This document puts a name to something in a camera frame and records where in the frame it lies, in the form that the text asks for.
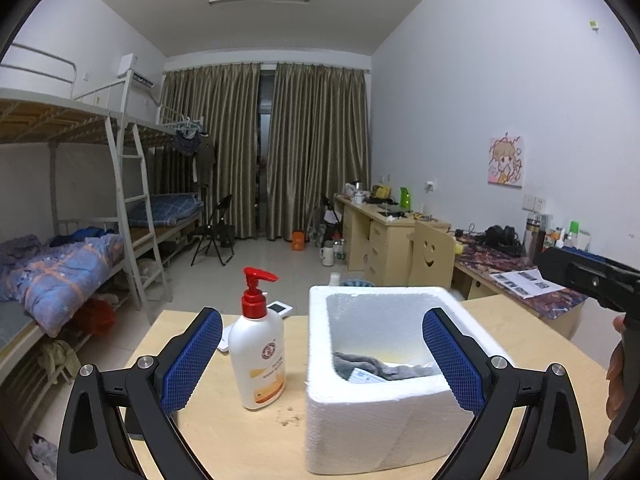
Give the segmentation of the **person right hand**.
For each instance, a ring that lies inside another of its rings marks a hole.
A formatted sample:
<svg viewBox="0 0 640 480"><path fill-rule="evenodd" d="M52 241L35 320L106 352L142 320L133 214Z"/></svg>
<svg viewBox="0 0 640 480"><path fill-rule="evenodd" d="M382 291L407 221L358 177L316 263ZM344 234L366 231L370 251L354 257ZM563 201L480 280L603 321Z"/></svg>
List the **person right hand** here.
<svg viewBox="0 0 640 480"><path fill-rule="evenodd" d="M620 408L625 402L626 394L623 385L623 368L624 349L623 343L620 341L612 353L610 364L608 364L608 372L606 373L608 400L606 401L605 411L609 420L616 419Z"/></svg>

